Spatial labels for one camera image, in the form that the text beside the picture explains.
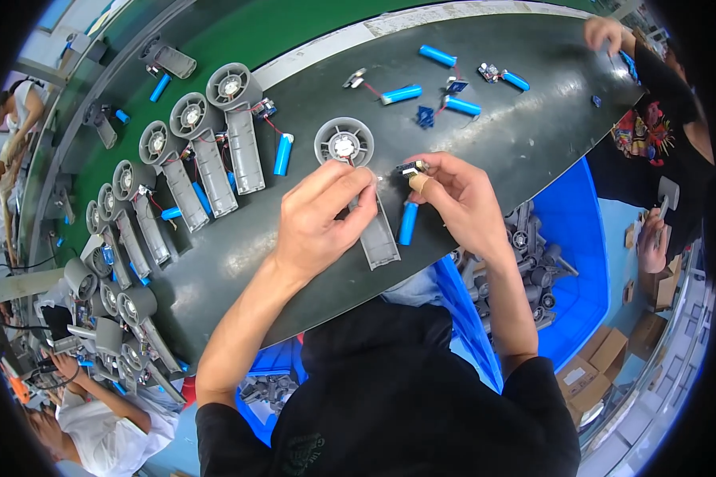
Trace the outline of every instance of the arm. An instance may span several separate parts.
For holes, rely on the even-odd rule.
[[[420,174],[409,181],[414,189],[409,200],[432,204],[459,245],[486,263],[493,341],[507,377],[538,355],[538,335],[488,174],[448,153],[406,160],[430,165],[429,176]]]
[[[658,55],[637,42],[636,37],[613,18],[591,17],[583,24],[583,39],[593,51],[599,51],[605,40],[610,42],[607,54],[621,50],[634,59],[642,84],[661,98],[677,99],[683,105],[683,122],[697,119],[697,107],[689,85],[679,78]]]
[[[50,358],[53,360],[53,364],[55,364],[58,368],[58,372],[67,379],[70,379],[77,372],[79,366],[77,364],[77,360],[70,357],[68,354],[56,355],[50,353]],[[84,372],[78,373],[73,383],[79,385],[80,388],[92,394],[98,401],[103,402],[109,409],[111,409],[112,412],[115,413],[115,415],[122,417],[123,419],[127,419],[144,433],[149,434],[149,431],[151,430],[151,417],[143,409],[135,406],[122,396],[118,396],[104,388],[97,382],[90,379]]]
[[[21,124],[21,128],[19,128],[18,132],[11,141],[11,153],[14,153],[16,150],[18,150],[19,145],[25,139],[27,133],[31,131],[32,128],[34,128],[34,125],[37,124],[40,118],[42,118],[43,112],[45,111],[45,105],[43,104],[43,101],[39,97],[39,94],[37,93],[37,91],[34,90],[34,87],[32,85],[29,85],[27,98],[24,100],[23,103],[29,111],[29,114],[27,116],[27,119],[23,122],[23,124]]]
[[[358,196],[343,221],[334,217]],[[336,160],[305,177],[284,195],[273,252],[220,320],[196,373],[200,407],[236,407],[236,387],[247,375],[270,325],[284,305],[360,238],[376,215],[376,177]]]

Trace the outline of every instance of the hand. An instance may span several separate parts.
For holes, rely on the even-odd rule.
[[[287,192],[272,252],[280,270],[304,285],[336,262],[376,216],[376,181],[366,167],[330,159]],[[358,205],[335,221],[355,196]]]
[[[628,33],[614,18],[591,17],[583,24],[583,39],[590,50],[599,51],[605,40],[610,40],[608,56],[618,54],[623,44],[623,37]]]
[[[639,268],[643,272],[658,273],[666,268],[667,234],[666,223],[659,218],[658,207],[650,210],[647,220],[639,232]]]
[[[73,377],[74,382],[77,381],[81,375],[81,373],[77,372],[77,369],[79,369],[77,359],[70,357],[66,353],[54,354],[53,351],[51,351],[48,354],[50,355],[50,359],[53,361],[53,364],[55,364],[58,368],[58,371],[56,371],[57,375],[63,376],[66,379],[72,379]]]
[[[414,191],[409,200],[429,202],[459,245],[480,255],[488,265],[499,260],[515,262],[506,239],[506,227],[486,171],[451,156],[425,153],[406,159],[423,160],[430,165],[427,174],[409,180]]]

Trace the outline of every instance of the black cable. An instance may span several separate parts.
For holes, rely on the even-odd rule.
[[[0,324],[3,325],[3,326],[6,327],[6,328],[11,328],[11,329],[14,329],[14,330],[48,330],[48,331],[53,331],[50,327],[44,327],[44,326],[39,326],[39,325],[37,325],[37,326],[28,326],[28,327],[18,327],[18,326],[13,326],[12,324],[6,324],[6,323],[1,323],[1,322],[0,322]]]
[[[49,386],[49,387],[47,387],[47,388],[43,388],[43,387],[40,387],[40,386],[38,386],[38,385],[34,385],[34,387],[35,387],[35,388],[38,388],[40,391],[49,391],[49,390],[51,390],[51,389],[57,389],[57,388],[60,388],[60,387],[62,387],[62,386],[66,386],[67,384],[69,384],[70,382],[74,381],[74,380],[77,378],[77,374],[79,374],[79,369],[80,369],[80,368],[82,368],[82,366],[77,366],[77,370],[74,372],[74,376],[72,376],[71,378],[67,379],[66,381],[64,381],[64,382],[62,382],[62,383],[60,383],[60,384],[57,384],[57,385],[54,385],[54,386]]]
[[[75,255],[77,255],[77,250],[75,250],[75,248],[74,248],[73,246],[70,246],[69,248],[67,248],[67,250],[71,250],[72,252],[74,252]],[[51,256],[49,259],[45,259],[45,260],[43,260],[42,262],[36,263],[36,264],[34,264],[34,265],[29,265],[29,266],[10,266],[8,263],[0,263],[0,266],[4,266],[4,267],[9,268],[9,269],[11,269],[11,270],[28,270],[28,269],[32,269],[32,268],[34,268],[34,267],[36,267],[36,266],[40,266],[40,265],[42,265],[43,263],[47,263],[47,262],[49,262],[50,260],[53,260],[53,259],[55,259],[55,258],[56,258],[56,254],[53,253],[53,256]]]

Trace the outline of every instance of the worker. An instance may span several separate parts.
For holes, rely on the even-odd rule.
[[[42,83],[29,77],[13,83],[7,91],[0,93],[0,126],[8,123],[13,135],[8,140],[8,160],[20,151],[28,133],[43,117],[48,92]]]
[[[17,194],[14,188],[19,176],[21,161],[14,160],[9,168],[6,168],[5,164],[0,160],[0,243],[7,244],[11,266],[16,266],[18,257],[13,247],[11,224],[13,223],[13,211],[16,210]]]
[[[273,251],[220,320],[196,377],[198,453],[214,475],[553,475],[580,462],[576,429],[538,336],[488,175],[448,153],[410,180],[448,231],[488,267],[503,393],[449,350],[447,309],[380,298],[304,336],[308,380],[290,395],[268,448],[235,395],[266,332],[299,290],[337,261],[377,214],[377,177],[335,160],[284,195]],[[334,217],[355,197],[344,220]]]
[[[53,459],[69,460],[99,477],[130,477],[175,439],[181,405],[154,388],[119,396],[79,372],[68,354],[52,354],[67,380],[56,415],[25,410],[29,426]]]
[[[653,208],[639,236],[640,269],[660,272],[701,234],[705,197],[714,177],[705,115],[673,42],[663,62],[616,20],[602,17],[586,21],[583,37],[592,50],[608,40],[610,56],[622,50],[633,58],[648,89],[586,159],[601,198],[651,208],[660,202],[660,177],[679,186],[677,209],[669,210],[663,221],[659,208]],[[656,234],[666,225],[670,237]]]

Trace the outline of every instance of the black workbench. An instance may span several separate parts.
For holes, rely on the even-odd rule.
[[[223,313],[274,247],[281,196],[318,166],[313,140],[327,120],[349,116],[371,129],[376,151],[369,167],[382,177],[379,195],[394,231],[409,193],[408,185],[393,177],[394,167],[414,153],[447,150],[482,167],[505,213],[567,170],[641,95],[620,58],[586,49],[582,23],[554,15],[500,14],[427,24],[353,47],[266,91],[278,108],[273,122],[295,136],[288,175],[273,176],[277,134],[258,124],[265,190],[239,196],[238,210],[195,234],[185,233],[182,224],[169,230],[176,255],[153,274],[150,287],[160,303],[155,320],[175,354],[197,362]],[[477,120],[442,111],[431,129],[415,123],[419,105],[440,107],[441,88],[453,74],[418,54],[423,43],[458,56],[462,77],[470,81],[459,97],[482,106]],[[487,83],[477,71],[481,62],[522,76],[530,91]],[[424,94],[384,106],[363,86],[343,89],[345,79],[361,67],[380,92],[419,84]],[[601,108],[592,104],[592,95],[601,98]],[[163,180],[157,198],[169,205]],[[455,247],[437,212],[422,206],[413,243],[399,246],[402,261],[371,272],[356,244],[284,308],[264,345],[344,313]],[[270,283],[271,294],[276,288]]]

